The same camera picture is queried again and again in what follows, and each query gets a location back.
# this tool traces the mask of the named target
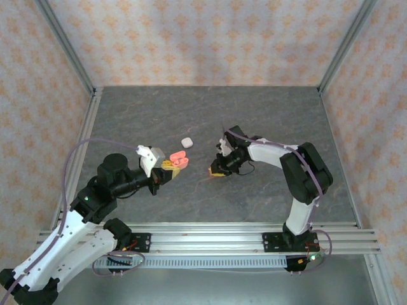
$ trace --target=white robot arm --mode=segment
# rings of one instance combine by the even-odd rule
[[[158,148],[139,146],[137,153],[140,168],[130,170],[127,158],[122,154],[110,154],[97,168],[97,176],[90,179],[87,186],[79,191],[67,212],[64,228],[60,226],[42,245],[15,269],[0,272],[0,284],[9,289],[15,285],[11,294],[18,304],[53,304],[58,293],[79,272],[100,256],[113,250],[122,250],[132,241],[132,232],[118,219],[108,220],[103,230],[97,231],[93,238],[74,250],[78,242],[117,207],[117,198],[134,194],[147,186],[155,195],[160,185],[164,185],[177,174],[178,170],[162,168],[164,154]],[[52,248],[44,255],[51,243]],[[27,267],[41,258],[33,269]]]
[[[300,146],[274,144],[263,137],[247,138],[239,126],[224,133],[229,142],[227,147],[221,139],[217,145],[218,154],[209,171],[214,176],[229,176],[239,173],[246,161],[261,161],[283,169],[288,188],[293,196],[293,204],[286,223],[283,225],[281,240],[269,240],[273,246],[287,251],[303,250],[306,241],[313,240],[310,217],[317,200],[319,187],[322,193],[328,190],[333,178],[319,153],[311,143]],[[299,154],[311,169],[319,186],[316,186],[308,170],[298,159]]]

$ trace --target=patterned wallpaper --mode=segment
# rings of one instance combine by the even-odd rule
[[[407,304],[407,2],[379,0],[325,96],[364,225]]]
[[[0,1],[0,54],[3,269],[22,262],[38,231],[49,229],[88,93],[34,1]]]
[[[317,86],[362,0],[50,3],[96,86]]]

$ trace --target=purple cable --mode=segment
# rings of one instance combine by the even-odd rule
[[[122,258],[124,258],[124,257],[133,257],[133,255],[130,256],[130,255],[118,255],[118,254],[131,254],[131,253],[137,254],[138,256],[140,256],[140,257],[142,258],[142,262],[141,262],[140,264],[138,264],[138,265],[136,265],[136,266],[130,268],[129,270],[121,271],[120,274],[123,276],[125,273],[128,273],[128,272],[130,272],[130,271],[136,270],[136,269],[140,268],[143,264],[145,264],[145,262],[146,262],[146,257],[145,257],[142,253],[136,252],[136,251],[112,251],[112,252],[109,252],[109,253],[106,254],[106,255],[102,255],[102,257],[103,257],[103,256],[108,256],[108,257],[117,257],[117,258],[121,258],[121,259],[122,259]],[[115,276],[115,275],[116,275],[116,273],[100,274],[100,273],[96,272],[96,270],[95,270],[95,263],[96,263],[96,261],[94,261],[94,262],[92,263],[92,270],[93,270],[93,273],[94,273],[96,276],[100,276],[101,278],[108,278],[108,277],[110,277],[110,276]]]
[[[226,132],[230,133],[231,135],[233,135],[236,138],[239,138],[239,139],[251,142],[251,143],[261,144],[261,145],[277,146],[277,147],[280,147],[280,148],[288,149],[289,151],[293,152],[297,156],[297,158],[301,161],[301,163],[305,166],[308,173],[310,174],[310,177],[311,177],[312,181],[314,182],[315,186],[317,187],[319,197],[315,201],[315,204],[318,204],[319,200],[321,200],[321,198],[324,196],[324,193],[322,192],[322,188],[319,185],[318,180],[315,177],[314,173],[311,171],[310,166],[304,160],[303,156],[298,151],[293,149],[292,147],[289,147],[287,145],[284,145],[284,144],[281,144],[281,143],[278,143],[278,142],[272,142],[272,141],[269,141],[269,140],[262,142],[262,141],[258,141],[258,140],[249,139],[249,138],[243,137],[241,135],[238,135],[237,133],[231,131],[230,129],[228,129]],[[322,234],[324,234],[326,236],[326,238],[328,239],[328,243],[329,243],[329,251],[328,251],[328,258],[329,258],[329,257],[331,257],[331,254],[332,254],[332,239],[331,239],[331,237],[329,236],[329,234],[327,232],[325,232],[325,231],[323,231],[321,229],[312,230],[312,228],[311,228],[310,219],[312,218],[312,215],[314,213],[314,208],[315,208],[315,205],[312,207],[311,214],[310,214],[310,217],[308,219],[307,229],[312,233],[320,232],[320,233],[322,233]],[[319,264],[318,266],[316,266],[316,267],[314,267],[312,269],[300,271],[300,272],[297,272],[297,273],[301,274],[301,273],[307,273],[307,272],[315,271],[316,269],[319,269],[321,266],[323,266],[326,263],[326,261],[327,261],[327,259],[324,260],[321,264]]]
[[[21,274],[15,281],[13,284],[11,284],[10,288],[7,290],[6,294],[4,295],[3,299],[0,302],[0,305],[5,305],[6,304],[6,300],[7,298],[10,296],[11,292],[14,290],[14,288],[17,286],[18,283],[20,283],[20,281],[22,280],[22,278],[28,274],[28,272],[34,268],[34,266],[36,264],[38,264],[38,262],[44,258],[44,256],[46,256],[48,254],[49,251],[51,251],[51,249],[53,248],[53,246],[57,243],[59,236],[61,235],[64,226],[65,226],[65,222],[66,222],[66,214],[68,211],[68,202],[66,199],[66,186],[65,186],[65,178],[66,178],[66,174],[67,174],[67,169],[68,169],[68,163],[69,160],[71,159],[72,154],[74,153],[75,150],[78,149],[79,146],[88,143],[88,142],[106,142],[106,143],[110,143],[110,144],[114,144],[114,145],[118,145],[118,146],[122,146],[122,147],[126,147],[132,150],[137,150],[137,147],[135,146],[131,146],[131,145],[127,145],[124,143],[120,143],[120,142],[116,142],[116,141],[112,141],[112,140],[106,140],[106,139],[100,139],[100,138],[90,138],[90,139],[85,139],[82,140],[81,142],[77,143],[68,153],[66,159],[65,159],[65,163],[64,163],[64,171],[62,173],[62,181],[61,181],[61,188],[62,188],[62,203],[63,203],[63,214],[62,214],[62,219],[61,219],[61,223],[57,232],[56,237],[54,237],[54,239],[51,241],[51,243],[49,244],[49,246],[44,250],[43,253],[41,253],[37,259],[33,260],[33,262],[24,269],[24,274]]]

